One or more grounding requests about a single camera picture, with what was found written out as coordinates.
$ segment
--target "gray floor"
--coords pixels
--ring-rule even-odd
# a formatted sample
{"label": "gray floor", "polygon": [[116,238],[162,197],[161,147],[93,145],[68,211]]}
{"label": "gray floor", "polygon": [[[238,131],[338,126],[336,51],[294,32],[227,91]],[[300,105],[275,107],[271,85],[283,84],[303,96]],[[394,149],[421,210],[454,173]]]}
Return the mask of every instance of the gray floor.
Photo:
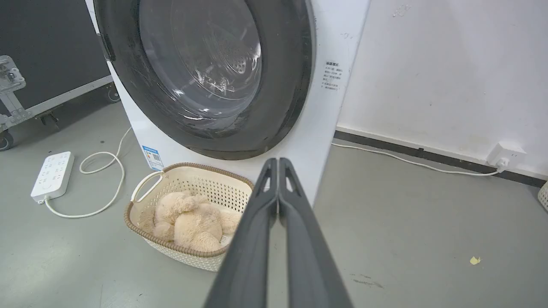
{"label": "gray floor", "polygon": [[[214,274],[160,254],[123,222],[130,193],[150,172],[132,135],[121,158],[127,178],[107,211],[62,219],[30,198],[50,151],[76,155],[67,194],[53,200],[59,211],[91,212],[117,185],[116,166],[93,175],[77,166],[116,150],[129,127],[122,106],[87,95],[58,115],[60,132],[22,124],[13,129],[17,147],[0,153],[0,306],[200,307]],[[356,307],[546,307],[548,213],[537,191],[332,148],[315,213]],[[276,226],[270,307],[287,305],[284,246]],[[472,256],[481,263],[472,266]]]}

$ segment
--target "washing machine door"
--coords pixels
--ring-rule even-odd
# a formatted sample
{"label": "washing machine door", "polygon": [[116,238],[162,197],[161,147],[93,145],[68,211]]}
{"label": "washing machine door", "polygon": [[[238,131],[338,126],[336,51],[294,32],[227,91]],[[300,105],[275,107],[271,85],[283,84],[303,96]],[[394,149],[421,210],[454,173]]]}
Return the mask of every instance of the washing machine door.
{"label": "washing machine door", "polygon": [[110,60],[135,103],[185,147],[219,159],[273,148],[305,103],[307,0],[95,0]]}

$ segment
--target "wall outlet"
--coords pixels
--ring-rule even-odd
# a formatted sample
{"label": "wall outlet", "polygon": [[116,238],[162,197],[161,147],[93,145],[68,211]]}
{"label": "wall outlet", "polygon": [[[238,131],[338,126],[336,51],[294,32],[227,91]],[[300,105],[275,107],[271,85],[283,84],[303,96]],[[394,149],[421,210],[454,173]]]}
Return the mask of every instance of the wall outlet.
{"label": "wall outlet", "polygon": [[489,156],[487,156],[487,162],[491,166],[497,166],[497,163],[501,159],[506,159],[508,166],[505,169],[514,169],[516,166],[523,162],[525,159],[525,151],[518,145],[512,144],[510,142],[499,142],[495,145],[495,148],[491,151]]}

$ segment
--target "baseboard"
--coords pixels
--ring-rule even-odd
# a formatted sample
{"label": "baseboard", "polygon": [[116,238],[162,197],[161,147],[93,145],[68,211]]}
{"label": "baseboard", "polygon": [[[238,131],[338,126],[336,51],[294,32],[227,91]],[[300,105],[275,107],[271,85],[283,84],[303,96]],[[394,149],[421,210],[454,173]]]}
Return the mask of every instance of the baseboard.
{"label": "baseboard", "polygon": [[[337,139],[420,157],[423,159],[428,159],[429,161],[435,161],[474,172],[490,173],[496,170],[495,168],[486,165],[485,159],[477,159],[471,156],[426,147],[414,144],[412,142],[394,139],[388,136],[361,132],[359,130],[353,130],[340,126],[337,126],[336,130],[335,138]],[[512,170],[511,172],[505,171],[495,176],[535,187],[542,187],[548,179],[548,176],[546,175],[519,169]]]}

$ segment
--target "floor stain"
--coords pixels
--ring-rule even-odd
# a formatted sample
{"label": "floor stain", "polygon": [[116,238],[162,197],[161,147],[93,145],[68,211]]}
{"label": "floor stain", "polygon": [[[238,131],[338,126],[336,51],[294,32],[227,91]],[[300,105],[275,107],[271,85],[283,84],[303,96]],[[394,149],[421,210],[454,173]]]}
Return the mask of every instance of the floor stain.
{"label": "floor stain", "polygon": [[353,281],[356,282],[356,283],[365,284],[366,286],[370,286],[370,287],[376,286],[376,287],[379,287],[381,289],[384,289],[384,287],[378,282],[367,282],[367,281],[361,281],[361,280],[357,280],[357,279],[353,279]]}

